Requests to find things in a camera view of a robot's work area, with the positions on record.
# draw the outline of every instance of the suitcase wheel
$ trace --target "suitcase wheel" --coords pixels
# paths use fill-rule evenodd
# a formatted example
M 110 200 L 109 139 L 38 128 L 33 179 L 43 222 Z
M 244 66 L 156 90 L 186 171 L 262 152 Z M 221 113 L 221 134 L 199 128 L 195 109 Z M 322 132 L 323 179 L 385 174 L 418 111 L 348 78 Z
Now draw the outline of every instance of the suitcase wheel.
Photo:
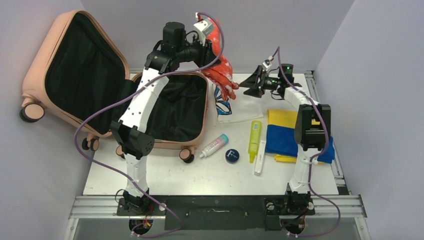
M 37 103 L 30 103 L 19 111 L 19 117 L 24 122 L 35 123 L 44 117 L 44 108 Z
M 184 163 L 190 164 L 195 159 L 195 155 L 190 149 L 184 148 L 179 152 L 179 158 L 183 160 Z
M 82 145 L 81 145 L 83 150 L 91 150 L 91 151 L 97 151 L 97 149 L 99 149 L 99 140 L 96 138 L 91 139 L 90 141 L 87 140 L 87 138 L 84 138 L 84 140 L 82 140 Z
M 119 145 L 115 150 L 116 155 L 120 156 L 122 159 L 125 159 L 124 152 L 122 151 L 121 145 Z

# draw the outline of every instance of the bottle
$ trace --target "bottle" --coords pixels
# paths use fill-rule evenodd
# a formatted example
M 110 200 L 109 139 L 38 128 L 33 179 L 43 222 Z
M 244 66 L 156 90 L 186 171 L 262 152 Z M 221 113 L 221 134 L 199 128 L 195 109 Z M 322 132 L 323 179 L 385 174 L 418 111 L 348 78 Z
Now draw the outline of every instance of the bottle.
M 213 140 L 209 145 L 207 145 L 200 154 L 200 158 L 209 157 L 214 154 L 218 149 L 222 148 L 225 144 L 228 143 L 228 137 L 225 134 L 222 134 L 215 140 Z
M 259 141 L 261 138 L 261 129 L 261 121 L 252 121 L 252 125 L 250 127 L 249 149 L 247 151 L 249 153 L 250 163 L 253 163 L 253 161 L 255 160 L 255 156 L 258 154 Z

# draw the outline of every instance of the yellow bottle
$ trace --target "yellow bottle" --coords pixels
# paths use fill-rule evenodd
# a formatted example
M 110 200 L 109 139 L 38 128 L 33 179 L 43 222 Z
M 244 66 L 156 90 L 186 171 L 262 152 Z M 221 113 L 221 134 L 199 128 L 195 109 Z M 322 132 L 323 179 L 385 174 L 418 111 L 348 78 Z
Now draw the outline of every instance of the yellow bottle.
M 252 125 L 250 127 L 250 139 L 248 149 L 250 163 L 253 163 L 253 161 L 255 160 L 255 156 L 258 154 L 259 142 L 261 138 L 261 129 L 261 121 L 252 121 Z

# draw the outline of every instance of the suitcase shell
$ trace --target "suitcase shell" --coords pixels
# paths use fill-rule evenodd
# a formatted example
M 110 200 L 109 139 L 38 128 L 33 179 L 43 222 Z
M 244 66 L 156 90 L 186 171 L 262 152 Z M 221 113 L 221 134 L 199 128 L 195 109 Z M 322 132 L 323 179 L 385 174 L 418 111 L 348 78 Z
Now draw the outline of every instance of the suitcase shell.
M 22 109 L 19 113 L 20 117 L 26 122 L 36 122 L 44 116 L 44 111 L 52 113 L 53 115 L 65 120 L 69 124 L 79 127 L 82 123 L 82 119 L 76 117 L 74 114 L 70 114 L 68 111 L 63 110 L 61 107 L 57 106 L 54 101 L 49 97 L 48 91 L 46 90 L 46 78 L 49 69 L 52 67 L 52 62 L 55 56 L 58 53 L 58 49 L 61 45 L 65 44 L 64 37 L 67 31 L 70 28 L 71 22 L 75 19 L 75 17 L 79 15 L 85 16 L 90 23 L 95 27 L 95 30 L 102 36 L 102 39 L 110 46 L 120 61 L 123 64 L 123 78 L 119 81 L 128 81 L 130 77 L 130 69 L 126 59 L 123 54 L 118 50 L 112 40 L 105 33 L 103 28 L 99 25 L 99 23 L 94 19 L 94 17 L 84 10 L 73 10 L 70 12 L 63 13 L 59 15 L 55 21 L 53 22 L 47 36 L 45 37 L 37 55 L 32 62 L 22 85 L 22 98 L 23 103 L 21 105 Z M 197 75 L 203 78 L 208 83 L 207 79 L 198 72 L 192 73 L 192 75 Z M 141 77 L 141 73 L 132 78 L 132 81 L 136 81 L 137 78 Z M 200 143 L 204 134 L 204 123 L 205 123 L 205 115 L 206 115 L 206 107 L 207 107 L 207 98 L 208 91 L 206 88 L 206 101 L 203 112 L 203 122 L 199 135 L 195 137 L 193 140 L 189 141 L 169 141 L 169 140 L 161 140 L 156 139 L 154 147 L 156 148 L 164 148 L 164 149 L 182 149 L 182 159 L 184 158 L 185 153 L 184 150 L 189 150 L 189 153 L 194 153 L 194 149 Z M 99 137 L 108 137 L 111 136 L 111 132 L 101 132 L 96 127 L 90 125 L 90 123 L 86 124 L 82 131 L 88 133 L 88 137 L 84 139 L 83 148 L 85 146 L 86 149 L 90 148 L 95 151 L 99 147 Z

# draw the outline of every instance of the yellow cloth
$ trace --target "yellow cloth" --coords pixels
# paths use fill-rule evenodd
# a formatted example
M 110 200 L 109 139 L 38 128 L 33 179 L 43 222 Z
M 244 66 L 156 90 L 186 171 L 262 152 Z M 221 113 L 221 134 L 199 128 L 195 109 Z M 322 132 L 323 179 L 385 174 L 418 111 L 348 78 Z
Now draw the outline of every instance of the yellow cloth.
M 268 125 L 277 125 L 281 127 L 294 129 L 296 119 L 298 117 L 297 111 L 283 110 L 283 109 L 268 109 Z M 275 154 L 274 160 L 281 163 L 296 163 L 297 157 Z

